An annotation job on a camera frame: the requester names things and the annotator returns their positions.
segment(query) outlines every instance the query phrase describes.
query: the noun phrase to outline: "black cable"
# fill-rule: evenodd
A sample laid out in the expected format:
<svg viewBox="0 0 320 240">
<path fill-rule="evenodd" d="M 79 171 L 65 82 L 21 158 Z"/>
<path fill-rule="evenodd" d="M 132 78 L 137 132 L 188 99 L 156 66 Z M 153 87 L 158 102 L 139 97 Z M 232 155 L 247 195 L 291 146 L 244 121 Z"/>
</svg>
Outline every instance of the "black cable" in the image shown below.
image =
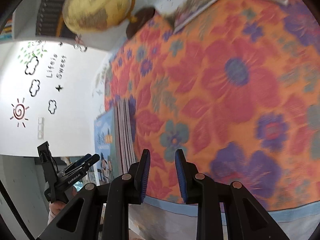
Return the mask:
<svg viewBox="0 0 320 240">
<path fill-rule="evenodd" d="M 59 169 L 58 169 L 58 165 L 57 165 L 57 162 L 56 162 L 56 160 L 52 157 L 52 159 L 53 159 L 53 161 L 54 161 L 54 163 L 56 164 L 56 168 L 57 168 L 57 174 L 59 173 Z"/>
<path fill-rule="evenodd" d="M 14 215 L 14 217 L 16 218 L 17 222 L 19 223 L 20 227 L 22 228 L 22 230 L 24 231 L 24 233 L 27 235 L 27 237 L 29 238 L 29 240 L 35 240 L 35 238 L 33 237 L 33 235 L 31 234 L 31 232 L 29 231 L 29 229 L 27 228 L 26 224 L 24 223 L 24 221 L 22 220 L 22 217 L 20 216 L 18 210 L 16 209 L 14 203 L 12 202 L 7 190 L 5 189 L 4 185 L 2 184 L 2 181 L 0 180 L 0 193 L 3 196 L 4 200 L 6 201 L 6 203 L 8 204 L 12 214 Z"/>
</svg>

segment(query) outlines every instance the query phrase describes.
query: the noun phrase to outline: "white wall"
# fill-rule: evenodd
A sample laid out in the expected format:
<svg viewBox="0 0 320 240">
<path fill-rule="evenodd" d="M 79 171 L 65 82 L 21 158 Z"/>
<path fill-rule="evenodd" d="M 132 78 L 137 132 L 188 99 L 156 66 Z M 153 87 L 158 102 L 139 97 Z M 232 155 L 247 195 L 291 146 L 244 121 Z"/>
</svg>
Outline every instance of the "white wall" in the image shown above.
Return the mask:
<svg viewBox="0 0 320 240">
<path fill-rule="evenodd" d="M 34 159 L 0 155 L 0 179 L 36 238 L 47 225 L 48 212 L 38 186 Z M 0 214 L 17 240 L 28 239 L 1 194 Z"/>
<path fill-rule="evenodd" d="M 37 146 L 45 141 L 49 142 L 53 156 L 90 153 L 90 127 L 93 126 L 92 120 L 88 119 L 91 82 L 107 53 L 91 48 L 81 52 L 81 49 L 75 49 L 72 45 L 59 46 L 56 42 L 47 42 L 43 47 L 42 44 L 30 48 L 27 46 L 27 41 L 14 44 L 0 67 L 0 154 L 38 156 Z M 38 49 L 46 52 L 41 52 L 42 58 L 38 56 L 39 65 L 35 73 L 27 75 L 24 59 L 32 51 L 37 53 Z M 48 67 L 51 66 L 54 54 L 59 64 L 55 63 L 54 68 L 50 69 Z M 62 78 L 59 79 L 58 66 L 62 56 L 66 57 L 66 62 Z M 32 68 L 27 69 L 27 73 L 32 72 Z M 40 81 L 40 89 L 34 97 L 29 92 L 33 79 Z M 63 87 L 60 92 L 55 88 L 58 85 Z M 12 118 L 17 100 L 25 108 L 29 107 L 24 116 L 28 120 Z M 57 109 L 54 114 L 48 111 L 49 100 L 56 101 Z M 37 139 L 38 117 L 44 117 L 44 139 Z"/>
<path fill-rule="evenodd" d="M 0 66 L 6 60 L 8 52 L 13 45 L 14 42 L 6 42 L 0 44 Z"/>
</svg>

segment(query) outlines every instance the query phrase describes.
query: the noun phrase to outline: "white shelf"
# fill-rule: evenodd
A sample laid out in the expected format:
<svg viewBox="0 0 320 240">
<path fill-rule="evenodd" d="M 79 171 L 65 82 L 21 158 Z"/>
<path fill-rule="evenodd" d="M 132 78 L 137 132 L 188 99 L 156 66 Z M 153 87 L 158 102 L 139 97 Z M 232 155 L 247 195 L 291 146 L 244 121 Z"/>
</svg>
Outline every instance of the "white shelf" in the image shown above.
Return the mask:
<svg viewBox="0 0 320 240">
<path fill-rule="evenodd" d="M 136 0 L 133 13 L 144 6 L 148 6 L 150 0 Z M 47 40 L 57 42 L 74 43 L 71 39 L 60 37 L 36 36 L 36 20 L 41 0 L 23 0 L 12 16 L 13 41 Z M 108 29 L 105 32 L 84 33 L 82 41 L 88 47 L 110 51 L 119 39 L 125 36 L 125 30 L 129 22 L 126 20 L 121 25 Z"/>
</svg>

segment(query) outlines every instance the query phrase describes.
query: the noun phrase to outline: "metal pivot screw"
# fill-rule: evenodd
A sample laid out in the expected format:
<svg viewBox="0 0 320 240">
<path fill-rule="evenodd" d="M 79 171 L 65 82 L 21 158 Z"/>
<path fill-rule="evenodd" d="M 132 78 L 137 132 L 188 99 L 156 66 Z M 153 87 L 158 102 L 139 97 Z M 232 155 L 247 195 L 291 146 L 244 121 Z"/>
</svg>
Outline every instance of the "metal pivot screw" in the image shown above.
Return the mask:
<svg viewBox="0 0 320 240">
<path fill-rule="evenodd" d="M 123 174 L 121 177 L 123 180 L 129 180 L 131 179 L 131 175 L 129 173 Z"/>
<path fill-rule="evenodd" d="M 235 181 L 232 183 L 233 187 L 235 188 L 241 188 L 242 187 L 242 184 L 239 182 L 239 181 Z"/>
<path fill-rule="evenodd" d="M 195 175 L 195 177 L 196 177 L 196 179 L 204 179 L 204 174 L 202 174 L 202 173 L 197 173 L 197 174 Z"/>
<path fill-rule="evenodd" d="M 93 183 L 88 183 L 87 185 L 84 186 L 84 188 L 86 190 L 92 190 L 92 189 L 94 189 L 94 184 Z"/>
</svg>

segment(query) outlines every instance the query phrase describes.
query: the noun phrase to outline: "teal flower pattern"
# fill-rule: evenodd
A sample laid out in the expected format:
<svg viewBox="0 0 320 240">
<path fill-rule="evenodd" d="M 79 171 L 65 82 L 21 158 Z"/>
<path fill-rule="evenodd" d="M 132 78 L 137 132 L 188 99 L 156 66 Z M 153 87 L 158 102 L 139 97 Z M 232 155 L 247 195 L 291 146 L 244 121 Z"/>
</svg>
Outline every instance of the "teal flower pattern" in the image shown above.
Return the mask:
<svg viewBox="0 0 320 240">
<path fill-rule="evenodd" d="M 307 117 L 309 127 L 314 131 L 311 138 L 311 158 L 317 160 L 320 158 L 320 104 L 309 106 Z"/>
<path fill-rule="evenodd" d="M 175 57 L 179 50 L 183 49 L 183 42 L 181 40 L 176 40 L 171 43 L 169 51 L 172 52 L 172 57 Z"/>
<path fill-rule="evenodd" d="M 174 154 L 177 149 L 182 149 L 184 155 L 187 154 L 187 149 L 183 146 L 189 140 L 188 126 L 183 123 L 174 125 L 172 120 L 169 120 L 165 125 L 165 132 L 160 135 L 160 144 L 166 147 L 164 158 L 167 162 L 174 161 Z"/>
<path fill-rule="evenodd" d="M 136 55 L 137 61 L 141 62 L 145 56 L 146 56 L 146 50 L 144 49 L 143 46 L 140 46 L 137 50 L 137 55 Z"/>
</svg>

